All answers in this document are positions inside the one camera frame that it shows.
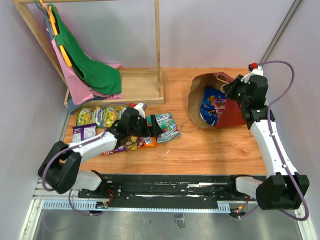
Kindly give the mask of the purple Fox's candy bag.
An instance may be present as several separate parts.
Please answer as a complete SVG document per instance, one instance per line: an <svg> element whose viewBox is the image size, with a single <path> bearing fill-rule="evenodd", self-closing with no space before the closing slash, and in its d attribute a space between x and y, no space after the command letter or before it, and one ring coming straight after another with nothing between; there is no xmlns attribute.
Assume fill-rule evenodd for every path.
<svg viewBox="0 0 320 240"><path fill-rule="evenodd" d="M126 150L127 150L127 148L124 145L122 145L122 146L117 147L117 148L115 148L113 150L104 151L104 152L101 153L101 155L102 156L108 156L108 155L115 154L115 153L121 153L121 152L124 152Z"/></svg>

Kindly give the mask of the red brown paper bag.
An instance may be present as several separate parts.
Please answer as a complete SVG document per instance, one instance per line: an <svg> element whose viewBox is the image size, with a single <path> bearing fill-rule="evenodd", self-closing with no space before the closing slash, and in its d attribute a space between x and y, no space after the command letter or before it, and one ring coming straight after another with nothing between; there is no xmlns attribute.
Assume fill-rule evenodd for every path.
<svg viewBox="0 0 320 240"><path fill-rule="evenodd" d="M188 94L188 119L197 129L225 129L245 125L235 100L228 99L223 87L233 79L224 72L197 75Z"/></svg>

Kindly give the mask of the purple snack bag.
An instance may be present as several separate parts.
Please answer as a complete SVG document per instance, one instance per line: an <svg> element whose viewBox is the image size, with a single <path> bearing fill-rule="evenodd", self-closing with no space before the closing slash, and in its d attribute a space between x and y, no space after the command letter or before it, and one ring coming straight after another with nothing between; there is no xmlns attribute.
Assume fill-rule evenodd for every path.
<svg viewBox="0 0 320 240"><path fill-rule="evenodd" d="M96 136L96 127L95 123L74 126L72 128L72 143L78 143Z"/></svg>

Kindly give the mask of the teal mint Fox's candy bag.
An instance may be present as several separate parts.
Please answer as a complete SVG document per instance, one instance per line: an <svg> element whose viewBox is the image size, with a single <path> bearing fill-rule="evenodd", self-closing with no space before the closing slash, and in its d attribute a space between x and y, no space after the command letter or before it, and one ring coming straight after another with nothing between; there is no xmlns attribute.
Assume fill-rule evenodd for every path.
<svg viewBox="0 0 320 240"><path fill-rule="evenodd" d="M178 130L176 122L173 119L172 113L156 114L155 119L163 133L157 137L152 137L152 140L156 140L157 144L169 142L181 136Z"/></svg>

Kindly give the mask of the orange Fox's candy bag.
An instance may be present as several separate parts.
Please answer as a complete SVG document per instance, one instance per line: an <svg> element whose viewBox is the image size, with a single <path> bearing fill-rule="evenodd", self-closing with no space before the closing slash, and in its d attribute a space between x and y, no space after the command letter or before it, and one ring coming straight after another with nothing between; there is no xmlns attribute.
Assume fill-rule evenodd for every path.
<svg viewBox="0 0 320 240"><path fill-rule="evenodd" d="M156 137L141 137L131 136L128 141L124 144L125 148L130 151L143 149L143 148L154 148L157 146Z"/></svg>

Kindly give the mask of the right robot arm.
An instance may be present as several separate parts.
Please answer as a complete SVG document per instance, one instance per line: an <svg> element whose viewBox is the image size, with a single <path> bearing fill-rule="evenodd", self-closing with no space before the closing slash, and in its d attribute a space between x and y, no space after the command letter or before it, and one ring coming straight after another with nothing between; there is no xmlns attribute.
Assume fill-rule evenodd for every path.
<svg viewBox="0 0 320 240"><path fill-rule="evenodd" d="M273 114L268 110L266 94L268 80L258 74L238 75L223 87L226 97L237 102L248 130L254 136L266 169L266 179L257 180L248 175L231 176L226 188L232 200L244 194L256 199L262 210L297 210L304 206L310 182L298 173L280 141Z"/></svg>

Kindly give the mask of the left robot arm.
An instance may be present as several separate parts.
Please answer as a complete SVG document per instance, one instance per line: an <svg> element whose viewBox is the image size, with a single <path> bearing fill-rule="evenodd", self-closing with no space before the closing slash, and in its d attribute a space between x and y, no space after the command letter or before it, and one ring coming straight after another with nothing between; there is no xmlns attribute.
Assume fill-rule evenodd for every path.
<svg viewBox="0 0 320 240"><path fill-rule="evenodd" d="M72 189L88 190L96 198L107 193L107 185L100 173L81 171L80 165L87 160L106 151L112 151L134 137L158 137L163 133L156 117L150 116L150 122L145 115L146 105L139 103L134 107L126 107L121 118L102 133L82 140L66 144L57 141L38 169L43 188L58 194L64 194Z"/></svg>

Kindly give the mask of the green Fox's candy bag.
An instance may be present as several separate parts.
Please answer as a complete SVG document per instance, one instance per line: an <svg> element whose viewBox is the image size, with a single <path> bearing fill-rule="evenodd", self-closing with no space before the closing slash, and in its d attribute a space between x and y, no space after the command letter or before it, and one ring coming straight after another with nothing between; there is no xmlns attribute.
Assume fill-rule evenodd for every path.
<svg viewBox="0 0 320 240"><path fill-rule="evenodd" d="M98 128L103 125L104 109L96 106L93 108L82 107L76 117L76 126L84 126L89 124L96 124Z"/></svg>
<svg viewBox="0 0 320 240"><path fill-rule="evenodd" d="M113 123L119 120L125 107L106 107L103 110L102 123L109 128Z"/></svg>

